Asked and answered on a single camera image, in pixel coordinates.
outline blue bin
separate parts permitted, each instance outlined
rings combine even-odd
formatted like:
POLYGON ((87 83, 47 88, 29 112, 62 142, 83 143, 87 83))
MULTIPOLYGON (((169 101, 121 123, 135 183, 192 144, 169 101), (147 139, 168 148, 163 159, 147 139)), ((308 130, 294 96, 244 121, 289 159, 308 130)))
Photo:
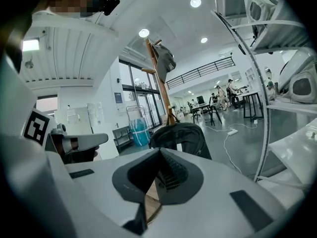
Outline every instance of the blue bin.
POLYGON ((150 134, 145 118, 130 121, 130 130, 136 146, 144 146, 149 143, 150 134))

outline coat rack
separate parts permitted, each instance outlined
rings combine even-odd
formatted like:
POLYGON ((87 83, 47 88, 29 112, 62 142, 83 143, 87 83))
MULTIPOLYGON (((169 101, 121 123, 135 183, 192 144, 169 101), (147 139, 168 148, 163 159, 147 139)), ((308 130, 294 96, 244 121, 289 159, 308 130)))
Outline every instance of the coat rack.
MULTIPOLYGON (((154 45, 157 45, 158 43, 160 43, 162 40, 158 40, 154 43, 154 45)), ((158 68, 158 60, 157 57, 155 56, 154 50, 153 50, 153 46, 150 43, 150 40, 147 38, 145 40, 148 52, 150 54, 152 63, 153 63, 153 67, 154 69, 142 69, 142 71, 145 71, 147 73, 153 74, 154 77, 156 77, 157 82, 158 82, 158 86, 162 92, 162 98, 163 98, 163 102, 165 104, 165 108, 167 110, 167 125, 174 125, 175 124, 175 119, 174 119, 174 115, 172 112, 172 106, 170 105, 169 99, 168 99, 168 95, 167 95, 167 91, 165 88, 165 84, 164 82, 158 77, 157 74, 157 68, 158 68)))

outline ceiling light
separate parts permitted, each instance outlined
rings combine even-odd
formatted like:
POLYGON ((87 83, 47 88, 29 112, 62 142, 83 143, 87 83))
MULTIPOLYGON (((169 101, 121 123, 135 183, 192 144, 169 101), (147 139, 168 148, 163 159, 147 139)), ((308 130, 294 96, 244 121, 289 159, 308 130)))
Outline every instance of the ceiling light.
POLYGON ((202 4, 201 0, 190 0, 190 5, 194 8, 199 7, 202 4))
POLYGON ((39 40, 27 40, 23 42, 23 48, 22 51, 31 51, 31 50, 39 50, 40 49, 40 44, 39 40))
POLYGON ((145 38, 148 37, 150 34, 150 32, 148 31, 148 29, 144 28, 139 32, 140 37, 145 38))
POLYGON ((208 40, 208 38, 204 37, 204 38, 202 38, 201 42, 202 42, 202 43, 206 43, 207 40, 208 40))

